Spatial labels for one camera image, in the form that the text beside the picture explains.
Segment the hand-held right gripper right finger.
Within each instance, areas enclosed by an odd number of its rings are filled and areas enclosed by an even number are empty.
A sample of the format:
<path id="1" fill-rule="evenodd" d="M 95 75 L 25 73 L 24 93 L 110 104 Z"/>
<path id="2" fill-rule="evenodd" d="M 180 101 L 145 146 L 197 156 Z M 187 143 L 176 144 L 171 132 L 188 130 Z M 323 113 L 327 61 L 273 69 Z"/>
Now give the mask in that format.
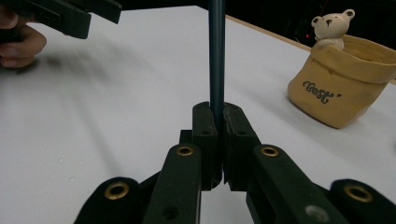
<path id="1" fill-rule="evenodd" d="M 226 104 L 223 119 L 224 182 L 232 191 L 246 191 L 250 178 L 248 158 L 252 149 L 261 142 L 241 107 Z"/>

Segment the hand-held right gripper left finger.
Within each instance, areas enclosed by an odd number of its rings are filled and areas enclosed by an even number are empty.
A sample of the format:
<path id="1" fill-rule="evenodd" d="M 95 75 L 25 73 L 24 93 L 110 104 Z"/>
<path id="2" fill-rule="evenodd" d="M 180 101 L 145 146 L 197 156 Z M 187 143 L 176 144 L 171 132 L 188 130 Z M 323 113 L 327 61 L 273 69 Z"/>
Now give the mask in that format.
<path id="1" fill-rule="evenodd" d="M 222 179 L 219 157 L 219 135 L 209 102 L 202 102 L 192 108 L 190 130 L 181 130 L 179 142 L 193 144 L 202 153 L 202 190 L 214 189 Z"/>

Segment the thin black orange-tipped brush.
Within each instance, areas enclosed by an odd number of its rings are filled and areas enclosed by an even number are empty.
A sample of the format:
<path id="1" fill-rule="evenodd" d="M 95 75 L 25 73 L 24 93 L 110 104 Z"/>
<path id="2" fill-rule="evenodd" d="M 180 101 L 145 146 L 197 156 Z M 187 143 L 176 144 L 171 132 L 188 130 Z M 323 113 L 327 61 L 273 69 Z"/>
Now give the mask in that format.
<path id="1" fill-rule="evenodd" d="M 210 108 L 222 128 L 225 66 L 225 0 L 208 0 Z"/>

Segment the yellow bear pen holder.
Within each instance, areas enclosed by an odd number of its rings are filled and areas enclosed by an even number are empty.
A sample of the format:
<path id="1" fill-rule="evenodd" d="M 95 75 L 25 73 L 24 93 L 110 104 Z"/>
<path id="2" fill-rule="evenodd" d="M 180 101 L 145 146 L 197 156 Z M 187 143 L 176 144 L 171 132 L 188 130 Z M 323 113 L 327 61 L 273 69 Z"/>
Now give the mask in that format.
<path id="1" fill-rule="evenodd" d="M 343 128 L 362 116 L 396 78 L 396 50 L 348 35 L 355 11 L 316 16 L 316 44 L 288 85 L 288 97 L 307 115 Z"/>

